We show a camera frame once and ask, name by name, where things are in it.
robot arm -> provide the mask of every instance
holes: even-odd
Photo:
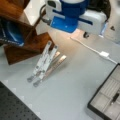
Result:
[[[107,19],[103,12],[87,10],[89,0],[46,0],[51,27],[72,33],[76,28],[100,34]]]
[[[108,1],[111,6],[109,19],[105,11],[88,9],[89,2],[89,0],[45,0],[46,14],[51,21],[50,26],[69,33],[78,28],[100,35],[108,20],[104,37],[115,42],[120,41],[120,0]]]

wooden stand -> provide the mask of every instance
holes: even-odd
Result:
[[[12,44],[4,47],[9,65],[42,53],[47,42],[51,40],[48,33],[37,36],[35,28],[40,18],[34,26],[30,25],[23,12],[28,2],[29,0],[0,0],[0,16],[18,23],[25,41],[22,47]]]

table surface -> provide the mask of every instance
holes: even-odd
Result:
[[[0,48],[0,80],[42,120],[92,120],[86,108],[97,88],[103,83],[115,64],[84,46],[72,41],[71,34],[47,28],[53,41],[67,59],[37,88],[28,83],[40,56],[9,66],[3,48]],[[99,36],[72,36],[88,46],[110,53],[120,62],[120,46]]]

blue robot part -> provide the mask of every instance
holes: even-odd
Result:
[[[62,5],[62,11],[53,10],[56,14],[60,14],[65,16],[65,19],[60,17],[54,17],[53,22],[51,23],[51,27],[72,33],[78,26],[78,21],[85,22],[87,24],[91,24],[91,21],[80,19],[79,16],[83,15],[86,11],[86,8],[89,5],[89,0],[84,0],[80,3],[70,4],[60,0]]]

wire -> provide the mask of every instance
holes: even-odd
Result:
[[[83,45],[84,47],[88,48],[89,50],[97,53],[97,54],[98,54],[99,56],[101,56],[102,58],[104,58],[104,59],[106,59],[106,60],[109,60],[109,61],[111,61],[111,62],[114,63],[114,64],[118,64],[116,61],[112,60],[112,59],[109,57],[109,53],[106,53],[106,52],[104,52],[104,51],[98,52],[97,50],[95,50],[95,49],[87,46],[86,44],[84,44],[83,42],[79,41],[78,39],[72,38],[72,37],[70,37],[70,38],[71,38],[72,40],[80,43],[80,44]]]
[[[47,23],[48,25],[50,25],[51,20],[47,20],[47,19],[44,19],[44,18],[43,18],[42,11],[43,11],[43,9],[44,9],[45,7],[46,7],[46,5],[44,4],[44,5],[41,7],[41,9],[40,9],[40,19],[41,19],[44,23]]]

